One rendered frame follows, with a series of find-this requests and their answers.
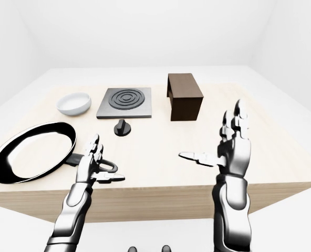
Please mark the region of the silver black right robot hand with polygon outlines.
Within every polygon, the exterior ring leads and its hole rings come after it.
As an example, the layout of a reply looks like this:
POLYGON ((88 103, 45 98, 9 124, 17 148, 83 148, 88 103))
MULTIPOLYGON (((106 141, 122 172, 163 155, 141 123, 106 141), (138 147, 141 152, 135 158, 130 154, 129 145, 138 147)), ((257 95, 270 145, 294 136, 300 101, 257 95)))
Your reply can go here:
POLYGON ((204 166, 218 166, 220 173, 244 177, 251 157, 248 138, 248 114, 244 100, 236 102, 234 111, 224 113, 219 130, 221 141, 217 156, 209 153, 180 152, 179 157, 204 166))

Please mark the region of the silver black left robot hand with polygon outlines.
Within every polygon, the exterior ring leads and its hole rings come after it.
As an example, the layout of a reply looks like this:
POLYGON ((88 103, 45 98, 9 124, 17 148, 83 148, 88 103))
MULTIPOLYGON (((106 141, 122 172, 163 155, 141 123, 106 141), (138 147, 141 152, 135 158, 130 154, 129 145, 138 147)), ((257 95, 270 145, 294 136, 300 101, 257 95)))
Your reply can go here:
POLYGON ((94 182, 109 184, 124 181, 125 176, 117 174, 118 167, 111 161, 103 159, 103 145, 99 143, 99 135, 95 134, 87 145, 85 155, 78 165, 76 182, 93 185, 94 182))

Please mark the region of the round black stove knob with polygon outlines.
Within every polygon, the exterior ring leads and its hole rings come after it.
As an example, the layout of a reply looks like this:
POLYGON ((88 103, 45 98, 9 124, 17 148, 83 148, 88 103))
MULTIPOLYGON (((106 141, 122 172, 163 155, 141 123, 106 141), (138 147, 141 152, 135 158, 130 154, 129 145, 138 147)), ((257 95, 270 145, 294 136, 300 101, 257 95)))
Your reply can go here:
POLYGON ((124 119, 120 119, 118 124, 114 127, 114 133, 117 136, 124 137, 128 135, 131 132, 131 126, 130 124, 126 123, 124 119))

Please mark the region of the flat dark stove plate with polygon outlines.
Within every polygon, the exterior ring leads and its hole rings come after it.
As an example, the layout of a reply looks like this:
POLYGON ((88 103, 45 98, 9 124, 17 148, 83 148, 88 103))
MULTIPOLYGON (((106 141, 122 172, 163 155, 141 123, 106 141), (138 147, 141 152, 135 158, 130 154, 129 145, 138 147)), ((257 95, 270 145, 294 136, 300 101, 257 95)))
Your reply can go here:
POLYGON ((108 88, 97 119, 152 117, 151 88, 108 88))

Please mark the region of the black frying pan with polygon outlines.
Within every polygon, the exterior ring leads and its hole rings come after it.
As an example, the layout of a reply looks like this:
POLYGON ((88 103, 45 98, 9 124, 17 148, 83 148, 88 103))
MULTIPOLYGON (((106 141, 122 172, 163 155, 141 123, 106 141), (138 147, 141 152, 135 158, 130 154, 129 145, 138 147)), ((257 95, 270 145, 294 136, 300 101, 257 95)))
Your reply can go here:
POLYGON ((0 183, 19 184, 51 174, 64 164, 76 167, 85 155, 74 153, 76 130, 66 122, 28 128, 0 147, 0 183))

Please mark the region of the white bowl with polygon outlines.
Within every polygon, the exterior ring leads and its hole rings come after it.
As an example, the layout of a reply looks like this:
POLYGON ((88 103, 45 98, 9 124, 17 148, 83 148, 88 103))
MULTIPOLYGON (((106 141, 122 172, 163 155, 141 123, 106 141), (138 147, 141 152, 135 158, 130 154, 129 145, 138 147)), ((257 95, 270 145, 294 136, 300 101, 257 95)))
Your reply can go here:
POLYGON ((56 102, 57 110, 68 116, 78 116, 85 113, 91 106, 91 97, 84 92, 68 94, 56 102))

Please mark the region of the dark brown wooden box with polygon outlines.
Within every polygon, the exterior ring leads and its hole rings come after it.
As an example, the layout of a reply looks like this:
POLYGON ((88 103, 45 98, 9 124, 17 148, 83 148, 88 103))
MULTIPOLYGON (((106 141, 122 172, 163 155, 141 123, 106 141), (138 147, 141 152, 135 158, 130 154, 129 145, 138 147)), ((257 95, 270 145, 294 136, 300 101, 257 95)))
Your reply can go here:
POLYGON ((171 121, 196 121, 203 94, 191 73, 169 73, 167 97, 171 103, 171 121))

